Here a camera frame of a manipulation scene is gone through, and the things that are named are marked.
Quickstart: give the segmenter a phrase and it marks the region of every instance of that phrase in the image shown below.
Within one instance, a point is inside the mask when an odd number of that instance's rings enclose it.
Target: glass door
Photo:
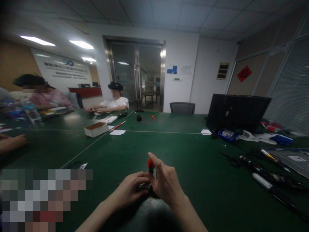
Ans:
[[[109,53],[113,80],[123,85],[129,109],[162,112],[163,46],[109,41]]]

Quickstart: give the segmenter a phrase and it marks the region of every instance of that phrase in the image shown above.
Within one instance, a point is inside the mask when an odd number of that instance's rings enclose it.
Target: fluorescent light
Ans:
[[[42,44],[42,45],[55,46],[55,45],[52,44],[52,43],[46,42],[46,41],[41,40],[41,39],[36,38],[36,37],[29,37],[29,36],[22,36],[22,35],[21,35],[20,37],[22,37],[22,38],[24,38],[24,39],[27,39],[27,40],[31,40],[31,41],[33,41],[33,42],[36,42],[36,43],[39,43],[39,44]]]
[[[95,59],[89,58],[89,57],[82,57],[83,60],[87,60],[87,61],[92,61],[92,62],[96,62]]]
[[[46,56],[46,55],[43,55],[43,54],[35,54],[35,55],[41,56],[41,57],[48,57],[48,58],[50,58],[50,56]]]
[[[70,40],[70,42],[75,44],[75,45],[77,45],[77,46],[79,46],[79,47],[85,48],[85,49],[93,49],[93,47],[90,44],[88,44],[88,43],[86,43],[84,41]]]

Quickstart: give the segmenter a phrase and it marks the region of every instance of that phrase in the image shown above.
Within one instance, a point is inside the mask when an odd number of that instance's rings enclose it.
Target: pink shirt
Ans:
[[[73,108],[70,100],[60,90],[54,89],[49,93],[34,93],[29,99],[35,105],[48,105],[52,104],[58,106],[66,106]]]

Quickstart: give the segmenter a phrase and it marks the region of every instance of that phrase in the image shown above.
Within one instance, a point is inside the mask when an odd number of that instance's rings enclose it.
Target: red desk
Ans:
[[[102,96],[102,91],[100,87],[69,88],[69,91],[79,93],[81,95],[81,98]]]

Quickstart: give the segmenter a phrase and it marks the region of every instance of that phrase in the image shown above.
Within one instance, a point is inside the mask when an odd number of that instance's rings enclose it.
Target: blue container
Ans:
[[[225,137],[224,135],[222,135],[222,132],[224,131],[224,129],[223,130],[220,130],[219,132],[218,132],[218,135],[223,139],[223,140],[225,140],[225,141],[227,141],[227,142],[232,142],[233,140],[235,140],[237,137],[238,137],[238,133],[234,133],[234,135],[233,135],[233,137],[230,139],[230,138],[228,138],[228,137]]]

